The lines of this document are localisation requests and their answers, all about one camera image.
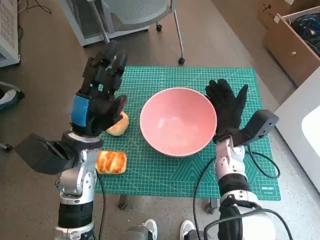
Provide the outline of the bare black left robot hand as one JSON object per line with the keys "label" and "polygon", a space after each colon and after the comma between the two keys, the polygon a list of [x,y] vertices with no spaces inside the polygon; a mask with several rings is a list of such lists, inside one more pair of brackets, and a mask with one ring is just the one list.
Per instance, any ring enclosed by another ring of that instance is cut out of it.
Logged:
{"label": "bare black left robot hand", "polygon": [[115,92],[121,86],[127,62],[128,54],[115,40],[107,43],[104,51],[88,58],[70,113],[74,133],[97,137],[123,118],[127,96],[115,97]]}

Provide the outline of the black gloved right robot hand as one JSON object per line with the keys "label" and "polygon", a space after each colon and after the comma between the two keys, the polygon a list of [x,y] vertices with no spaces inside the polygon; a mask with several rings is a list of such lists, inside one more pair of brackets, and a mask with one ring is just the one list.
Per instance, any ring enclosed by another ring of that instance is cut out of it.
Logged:
{"label": "black gloved right robot hand", "polygon": [[221,78],[210,80],[205,87],[206,97],[217,115],[216,134],[235,134],[240,131],[242,114],[247,101],[248,85],[245,84],[235,95],[228,82]]}

